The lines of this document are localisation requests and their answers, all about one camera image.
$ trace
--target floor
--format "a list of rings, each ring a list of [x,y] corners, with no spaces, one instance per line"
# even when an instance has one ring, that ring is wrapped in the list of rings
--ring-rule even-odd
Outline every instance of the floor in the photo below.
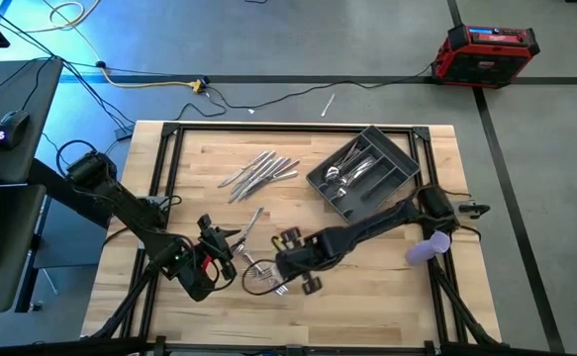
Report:
[[[337,86],[253,113],[230,110],[218,119],[455,125],[469,189],[478,201],[492,206],[479,228],[504,340],[516,347],[547,349],[518,246],[525,231],[565,350],[577,353],[577,85],[561,85],[568,77],[577,77],[577,3],[456,0],[456,4],[467,24],[533,27],[541,46],[541,54],[522,73],[537,78],[537,84],[484,90],[485,118],[491,120],[496,141],[471,89],[427,84],[372,91]],[[11,3],[5,15],[28,30],[44,26],[48,11],[42,1],[22,0]],[[72,9],[65,10],[66,16],[71,13]],[[118,68],[209,76],[407,76],[433,60],[451,26],[446,0],[269,0],[265,5],[243,0],[105,0],[79,29],[99,56]],[[41,55],[15,36],[7,37],[12,46],[0,49],[0,60]],[[69,60],[96,60],[74,31],[41,33],[36,38]],[[94,68],[81,69],[97,74]],[[96,75],[91,78],[101,96],[132,120],[175,119],[188,102],[206,112],[216,110],[187,88],[120,89],[102,84]],[[232,103],[254,104],[309,85],[217,83],[216,87]],[[335,102],[321,118],[332,93],[337,95]],[[202,120],[193,112],[182,117]],[[92,125],[96,132],[89,129]],[[58,143],[84,138],[105,149],[114,141],[115,128],[83,88],[66,76],[51,108],[48,136]],[[120,167],[127,149],[123,142],[111,152]],[[69,151],[66,158],[78,154]],[[52,146],[43,141],[38,158],[52,162]],[[514,229],[519,225],[515,206],[525,227],[519,235]],[[49,272],[59,295],[40,278],[35,298],[45,302],[45,309],[0,314],[0,345],[78,336],[96,268]]]

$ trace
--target black metal frame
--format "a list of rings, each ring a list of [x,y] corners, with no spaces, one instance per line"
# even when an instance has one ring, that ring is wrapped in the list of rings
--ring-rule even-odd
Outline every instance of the black metal frame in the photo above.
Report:
[[[156,155],[156,161],[154,163],[153,174],[151,177],[151,186],[149,188],[149,194],[151,196],[156,196],[158,194],[158,185],[162,177],[162,168],[164,165],[165,152],[169,142],[169,138],[175,134],[175,143],[173,147],[173,152],[171,155],[169,173],[167,177],[167,184],[165,186],[165,197],[171,197],[174,192],[174,183],[178,170],[178,163],[182,153],[182,142],[184,139],[184,133],[187,130],[190,131],[229,131],[229,132],[304,132],[304,133],[348,133],[348,134],[358,134],[367,128],[368,125],[334,125],[334,124],[271,124],[271,123],[261,123],[261,124],[243,124],[243,123],[164,123],[161,134],[160,142],[158,145],[158,152]],[[429,128],[427,127],[392,127],[383,126],[379,129],[385,134],[402,134],[406,137],[409,142],[409,148],[411,152],[411,157],[417,162],[421,162],[419,156],[418,146],[422,146],[425,151],[427,170],[429,173],[429,182],[432,184],[437,184],[437,171],[435,167],[435,162],[433,159],[433,147],[431,142],[431,134]],[[423,179],[422,170],[414,177],[414,182],[417,187],[425,184]],[[424,231],[424,238],[431,237],[431,231]],[[132,271],[132,280],[130,283],[130,289],[135,284],[137,276],[140,275],[144,268],[144,251],[138,250],[135,264]],[[457,290],[457,279],[455,276],[455,268],[453,264],[453,258],[448,251],[444,254],[443,263],[445,266],[445,273],[449,281],[451,281]],[[444,316],[444,306],[441,297],[441,290],[439,284],[435,278],[434,271],[429,267],[429,276],[432,290],[433,298],[433,311],[435,314],[435,324],[437,329],[437,338],[441,343],[448,342],[448,332],[446,326],[446,319]],[[155,300],[155,294],[157,290],[157,280],[154,278],[150,282],[147,288],[144,301],[143,315],[141,319],[141,328],[139,331],[139,337],[147,338],[149,333],[149,326],[151,323],[151,315],[153,311],[153,305]],[[466,330],[464,328],[464,323],[457,313],[454,312],[455,327],[457,333],[457,340],[459,342],[466,342]],[[131,325],[133,323],[134,313],[131,312],[121,328],[121,337],[131,337]],[[180,344],[180,343],[167,343],[167,351],[181,351],[181,350],[205,350],[205,351],[233,351],[233,352],[259,352],[267,350],[286,350],[287,346],[257,346],[257,345],[192,345],[192,344]],[[303,351],[308,353],[330,353],[334,352],[336,354],[404,354],[404,355],[427,355],[427,346],[425,348],[409,348],[409,347],[308,347],[304,346]]]

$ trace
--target purple object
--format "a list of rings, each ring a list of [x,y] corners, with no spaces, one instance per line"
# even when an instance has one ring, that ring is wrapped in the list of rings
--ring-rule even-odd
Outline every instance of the purple object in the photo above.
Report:
[[[449,247],[450,237],[442,231],[436,231],[430,239],[418,242],[410,248],[405,259],[410,265],[417,265],[429,261],[438,253],[448,251]]]

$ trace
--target gray plastic tray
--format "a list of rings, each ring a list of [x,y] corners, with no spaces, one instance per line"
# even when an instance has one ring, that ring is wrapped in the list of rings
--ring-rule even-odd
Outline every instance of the gray plastic tray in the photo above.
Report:
[[[376,163],[345,189],[347,193],[343,197],[332,199],[340,185],[328,184],[326,172],[357,141],[362,150],[346,163],[340,176],[351,171],[368,155],[373,156]],[[355,223],[376,213],[378,207],[419,170],[418,162],[378,128],[371,126],[308,173],[306,179],[347,222]]]

